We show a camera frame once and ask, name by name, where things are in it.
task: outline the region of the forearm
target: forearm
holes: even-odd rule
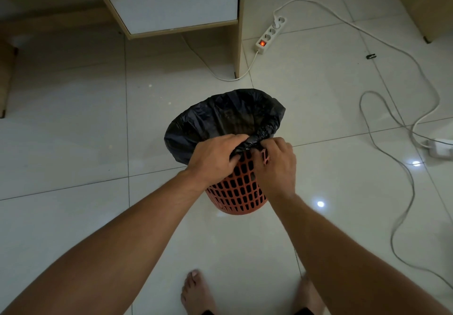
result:
[[[450,314],[298,196],[269,201],[332,314]]]
[[[4,315],[122,315],[202,192],[179,173],[61,256]]]

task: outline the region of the plastic bag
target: plastic bag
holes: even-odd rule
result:
[[[189,164],[197,143],[226,134],[250,137],[231,153],[263,149],[260,141],[272,137],[280,126],[285,108],[263,91],[238,89],[191,106],[168,126],[164,141],[177,162]]]

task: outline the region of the white tile floor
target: white tile floor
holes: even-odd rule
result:
[[[246,0],[249,62],[272,10],[286,1]],[[418,131],[453,139],[453,34],[427,45],[398,0],[321,1],[416,56],[442,96]],[[181,169],[163,143],[173,118],[210,95],[251,87],[286,106],[277,135],[296,146],[300,195],[314,207],[325,202],[319,211],[328,219],[453,309],[445,284],[391,253],[391,227],[411,190],[401,168],[371,146],[358,110],[360,94],[373,89],[407,125],[432,106],[432,92],[406,56],[316,6],[293,3],[281,13],[286,33],[237,83],[213,78],[179,35],[128,42],[116,27],[99,27],[25,43],[0,120],[0,310],[65,250]],[[232,78],[221,34],[187,39]],[[377,58],[366,60],[369,53]],[[417,152],[376,99],[364,106],[378,144],[407,163],[425,162],[410,167],[417,194],[396,251],[453,281],[445,211],[453,211],[453,162]],[[194,267],[206,272],[226,314],[288,314],[303,271],[269,205],[227,216],[203,195],[128,313],[183,314],[180,286]]]

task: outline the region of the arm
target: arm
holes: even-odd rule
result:
[[[247,137],[199,143],[187,169],[62,255],[3,315],[123,315],[192,204],[233,172],[230,153]]]
[[[256,179],[332,314],[450,314],[402,273],[364,249],[295,194],[296,156],[282,138],[253,151]]]

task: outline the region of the red plastic basket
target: red plastic basket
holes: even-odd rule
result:
[[[261,151],[264,164],[269,161],[267,151]],[[221,211],[231,215],[245,215],[261,208],[267,198],[258,186],[253,172],[250,151],[246,151],[232,174],[206,189],[207,196]]]

